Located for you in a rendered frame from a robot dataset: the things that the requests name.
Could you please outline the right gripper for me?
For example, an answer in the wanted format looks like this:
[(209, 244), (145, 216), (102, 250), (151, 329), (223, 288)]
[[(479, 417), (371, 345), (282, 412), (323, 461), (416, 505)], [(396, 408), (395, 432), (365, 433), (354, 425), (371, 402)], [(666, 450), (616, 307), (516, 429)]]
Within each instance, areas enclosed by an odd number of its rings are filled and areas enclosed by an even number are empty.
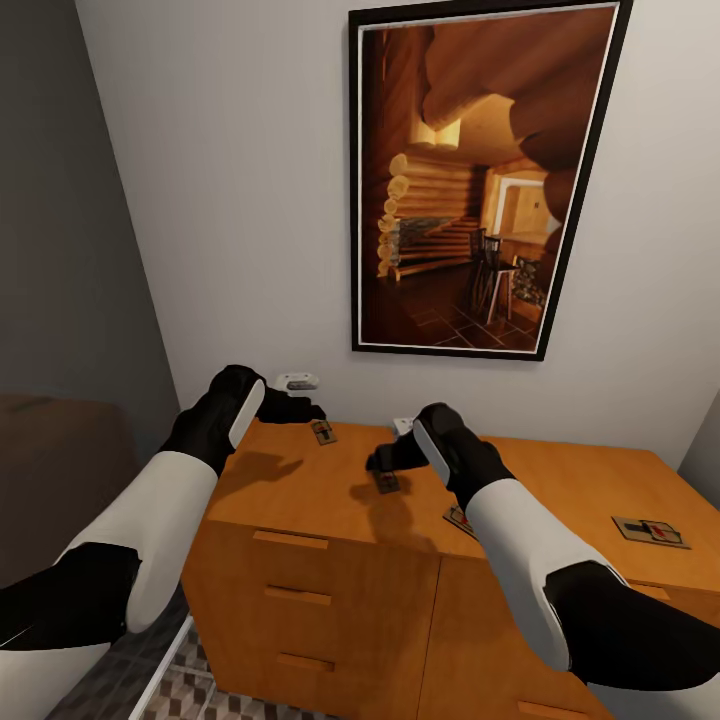
[(381, 467), (382, 472), (400, 471), (401, 469), (427, 467), (427, 465), (429, 465), (428, 459), (417, 461), (407, 453), (405, 437), (403, 436), (397, 443), (379, 445), (377, 451), (369, 456), (366, 470), (373, 471)]

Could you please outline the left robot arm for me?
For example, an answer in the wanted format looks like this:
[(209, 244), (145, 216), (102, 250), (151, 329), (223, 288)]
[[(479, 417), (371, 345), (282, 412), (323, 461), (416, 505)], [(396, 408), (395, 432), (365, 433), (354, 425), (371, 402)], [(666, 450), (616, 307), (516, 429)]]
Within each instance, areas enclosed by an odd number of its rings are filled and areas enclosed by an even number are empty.
[(0, 720), (44, 720), (124, 634), (148, 629), (170, 602), (226, 459), (252, 420), (326, 421), (311, 373), (273, 387), (227, 365), (183, 410), (172, 435), (54, 565), (0, 588)]

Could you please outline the mousetrap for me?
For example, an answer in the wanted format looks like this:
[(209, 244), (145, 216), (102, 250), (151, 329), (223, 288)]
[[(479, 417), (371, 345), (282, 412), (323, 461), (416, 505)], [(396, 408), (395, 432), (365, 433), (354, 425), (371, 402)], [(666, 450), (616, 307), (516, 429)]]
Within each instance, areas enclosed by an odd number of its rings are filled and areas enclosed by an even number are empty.
[(372, 475), (378, 484), (380, 494), (388, 494), (402, 490), (394, 471), (382, 472), (381, 467), (372, 471)]
[(626, 540), (692, 550), (672, 524), (618, 516), (611, 518)]
[(328, 421), (316, 421), (314, 420), (311, 424), (317, 439), (321, 445), (331, 444), (338, 442), (334, 431), (331, 429)]
[(443, 517), (466, 534), (472, 536), (472, 538), (477, 539), (473, 528), (469, 525), (465, 514), (456, 501), (449, 507), (449, 510), (443, 515)]

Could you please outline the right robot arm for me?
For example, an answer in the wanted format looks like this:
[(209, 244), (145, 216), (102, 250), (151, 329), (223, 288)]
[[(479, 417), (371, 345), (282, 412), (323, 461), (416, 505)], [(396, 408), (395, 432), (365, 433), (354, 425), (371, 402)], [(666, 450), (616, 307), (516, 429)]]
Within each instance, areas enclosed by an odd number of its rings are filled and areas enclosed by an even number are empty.
[(615, 720), (720, 720), (720, 629), (629, 587), (446, 404), (395, 419), (366, 470), (432, 464), (482, 544), (520, 632)]

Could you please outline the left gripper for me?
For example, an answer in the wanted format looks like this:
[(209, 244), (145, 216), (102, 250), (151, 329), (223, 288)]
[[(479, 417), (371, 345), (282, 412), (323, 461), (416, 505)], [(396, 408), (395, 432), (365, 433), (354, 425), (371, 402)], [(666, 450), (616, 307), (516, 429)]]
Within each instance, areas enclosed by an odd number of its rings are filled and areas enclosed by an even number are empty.
[(278, 392), (280, 402), (276, 412), (268, 418), (260, 418), (262, 423), (308, 423), (309, 421), (326, 421), (326, 414), (318, 405), (311, 405), (309, 397), (291, 397)]

